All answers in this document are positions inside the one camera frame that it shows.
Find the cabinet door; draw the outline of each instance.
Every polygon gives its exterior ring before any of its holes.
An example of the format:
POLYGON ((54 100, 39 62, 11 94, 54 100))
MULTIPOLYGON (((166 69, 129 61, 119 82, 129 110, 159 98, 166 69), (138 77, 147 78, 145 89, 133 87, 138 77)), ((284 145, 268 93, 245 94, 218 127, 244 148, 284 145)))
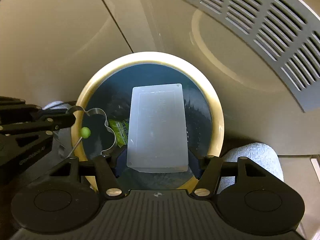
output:
POLYGON ((76 100, 110 61, 131 53, 101 0, 0 0, 0 95, 76 100))

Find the metal cookie cutter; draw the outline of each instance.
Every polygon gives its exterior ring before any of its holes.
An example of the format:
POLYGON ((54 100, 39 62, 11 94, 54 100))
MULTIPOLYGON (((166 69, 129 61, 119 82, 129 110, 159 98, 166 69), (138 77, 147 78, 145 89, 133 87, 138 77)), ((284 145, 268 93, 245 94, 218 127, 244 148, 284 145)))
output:
MULTIPOLYGON (((108 121, 108 118, 107 118, 106 113, 105 113, 101 108, 91 108, 91 109, 89 109, 88 111, 85 111, 85 110, 83 109, 83 107, 81 107, 81 106, 73 106, 73 107, 71 107, 70 109, 68 109, 68 110, 66 111, 66 113, 68 113, 68 114, 73 114, 73 113, 76 112, 76 111, 85 112, 85 113, 87 114, 87 116, 92 116, 92 115, 95 115, 95 114, 100 114, 100 115, 103 115, 103 116, 105 117, 106 121, 105 121, 104 125, 105 125, 107 131, 113 134, 113 136, 115 137, 115 140, 114 140, 114 142, 113 142, 113 145, 112 145, 109 149, 106 149, 106 150, 102 150, 102 151, 101 151, 101 155, 107 155, 107 154, 112 153, 112 152, 114 151, 114 149, 117 147, 118 144, 117 144, 117 138, 116 138, 115 132, 109 127, 109 121, 108 121)), ((74 149, 75 149, 76 146, 80 143, 80 141, 81 141, 81 138, 80 138, 79 141, 75 144, 74 149)))

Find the green package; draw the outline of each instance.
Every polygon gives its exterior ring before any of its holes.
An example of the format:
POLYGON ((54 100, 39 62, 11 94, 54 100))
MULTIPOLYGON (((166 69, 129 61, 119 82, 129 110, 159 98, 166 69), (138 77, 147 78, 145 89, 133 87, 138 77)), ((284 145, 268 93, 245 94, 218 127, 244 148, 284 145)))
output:
POLYGON ((119 147, 128 144, 129 120, 109 120, 109 126, 116 134, 119 147))

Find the ribbed black surface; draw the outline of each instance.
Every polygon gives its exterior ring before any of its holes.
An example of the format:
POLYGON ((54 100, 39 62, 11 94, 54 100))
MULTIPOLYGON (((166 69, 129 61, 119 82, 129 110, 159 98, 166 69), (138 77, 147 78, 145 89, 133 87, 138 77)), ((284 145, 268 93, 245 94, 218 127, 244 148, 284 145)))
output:
POLYGON ((207 201, 190 198, 185 190, 132 190, 124 199, 108 201, 87 225, 59 235, 38 235, 25 229, 15 240, 300 240, 295 232, 251 236, 227 225, 207 201))

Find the green ball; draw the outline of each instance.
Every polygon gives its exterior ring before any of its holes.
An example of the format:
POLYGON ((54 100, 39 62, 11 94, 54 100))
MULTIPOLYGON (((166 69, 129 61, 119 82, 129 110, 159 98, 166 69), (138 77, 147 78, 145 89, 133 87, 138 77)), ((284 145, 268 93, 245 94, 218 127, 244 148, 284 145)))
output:
POLYGON ((87 139, 91 135, 91 131, 90 131, 90 129, 88 127, 82 127, 81 130, 80 130, 80 135, 84 139, 87 139))

